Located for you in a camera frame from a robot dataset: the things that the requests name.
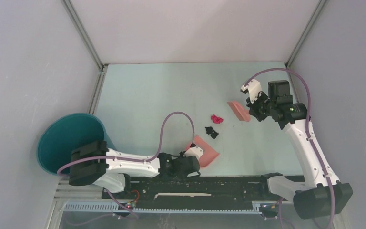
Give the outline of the aluminium corner post right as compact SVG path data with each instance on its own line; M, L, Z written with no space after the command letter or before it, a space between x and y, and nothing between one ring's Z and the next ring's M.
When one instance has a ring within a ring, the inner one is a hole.
M298 39L295 47L293 48L287 62L285 63L285 66L287 68L290 68L294 61L296 60L299 52L301 51L303 44L305 43L308 35L310 34L310 32L312 31L312 29L314 28L318 18L321 16L322 12L324 11L324 8L326 7L327 3L329 1L328 0L319 0L310 19L308 20L303 32L301 33L300 38Z

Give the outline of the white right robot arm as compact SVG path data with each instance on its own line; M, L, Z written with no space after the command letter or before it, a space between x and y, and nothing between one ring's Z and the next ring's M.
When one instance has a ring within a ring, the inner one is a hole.
M342 183L330 167L315 139L313 125L303 103L294 103L286 80L268 83L268 94L257 80L241 87L248 94L249 114L261 122L271 117L290 140L304 176L304 182L294 182L280 173L262 176L258 193L263 199L278 195L293 203L301 219L336 215L342 212L353 190Z

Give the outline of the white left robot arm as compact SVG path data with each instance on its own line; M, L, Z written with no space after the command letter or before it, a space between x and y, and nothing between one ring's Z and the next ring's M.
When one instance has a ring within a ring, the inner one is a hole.
M122 153L107 147L105 141L96 141L71 153L69 184L71 186L100 186L119 198L132 192L132 177L183 180L192 173L200 173L200 157L204 150L191 144L188 150L174 156L159 153L149 156Z

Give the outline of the magenta paper scrap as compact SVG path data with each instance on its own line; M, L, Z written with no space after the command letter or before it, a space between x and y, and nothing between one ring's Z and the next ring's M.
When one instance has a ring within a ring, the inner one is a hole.
M210 117L210 119L212 120L212 122L213 122L214 124L221 124L221 123L224 121L224 119L223 119L223 118L218 117L218 116L216 116L216 115L212 115L212 116Z

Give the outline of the black paper scrap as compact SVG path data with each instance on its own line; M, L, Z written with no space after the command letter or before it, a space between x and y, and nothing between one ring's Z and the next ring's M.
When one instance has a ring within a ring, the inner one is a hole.
M206 130L206 133L207 133L208 135L211 135L212 133L214 133L214 132L215 132L215 130L213 129L213 127L212 127L212 126L207 126L207 127L205 127L205 130Z
M218 132L213 132L210 134L212 139L216 139L218 137L219 133Z

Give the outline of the teal plastic bucket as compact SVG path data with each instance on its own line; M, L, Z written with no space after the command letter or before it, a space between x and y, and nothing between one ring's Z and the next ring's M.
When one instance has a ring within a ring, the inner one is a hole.
M37 161L45 172L56 175L60 167L71 161L72 150L98 140L106 141L108 148L116 148L96 116L66 115L52 123L40 137Z

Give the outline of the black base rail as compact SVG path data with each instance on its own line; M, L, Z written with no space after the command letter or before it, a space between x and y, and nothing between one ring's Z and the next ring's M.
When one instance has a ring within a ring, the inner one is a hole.
M137 200L136 207L246 209L256 202L276 203L261 176L190 177L184 181L133 177L117 200Z

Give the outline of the aluminium corner post left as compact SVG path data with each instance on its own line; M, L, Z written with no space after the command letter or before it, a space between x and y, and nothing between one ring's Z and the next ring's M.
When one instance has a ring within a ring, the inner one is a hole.
M81 41L85 45L88 53L93 59L95 66L98 68L98 74L95 79L94 90L90 99L87 112L91 115L96 114L97 106L100 100L102 87L104 84L105 76L108 70L108 64L104 64L100 59L98 52L96 51L90 36L88 35L76 9L71 0L61 0L68 16L73 23L77 33L80 36Z

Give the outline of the pink hand brush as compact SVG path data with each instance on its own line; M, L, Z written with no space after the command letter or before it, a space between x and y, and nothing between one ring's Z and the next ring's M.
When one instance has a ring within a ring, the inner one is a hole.
M250 122L251 117L248 111L238 101L229 101L227 104L239 121Z

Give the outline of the aluminium corner post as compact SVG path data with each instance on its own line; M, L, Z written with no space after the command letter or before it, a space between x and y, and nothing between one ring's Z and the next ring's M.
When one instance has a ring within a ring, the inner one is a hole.
M298 39L295 47L293 48L287 62L285 63L285 66L287 68L290 68L294 61L296 60L299 52L301 51L303 44L305 43L308 35L310 34L310 32L312 31L312 29L314 28L318 18L321 16L322 12L324 11L324 8L326 7L327 3L329 1L328 0L319 0L310 19L308 20L303 32L301 33L300 38Z
M91 115L96 114L97 106L100 100L102 87L104 84L105 76L108 70L108 64L104 64L100 59L98 52L96 51L90 36L88 35L76 9L71 0L61 0L68 16L73 23L77 33L80 36L81 41L85 45L88 53L93 59L95 66L98 68L98 74L95 79L94 90L90 99L87 112Z

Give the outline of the pink dustpan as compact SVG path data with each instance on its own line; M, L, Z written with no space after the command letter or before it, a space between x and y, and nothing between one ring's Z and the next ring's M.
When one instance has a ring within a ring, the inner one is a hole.
M206 168L209 166L219 155L215 149L213 149L208 143L206 143L201 137L198 135L194 138L194 144L199 146L204 150L204 154L198 160L200 168Z

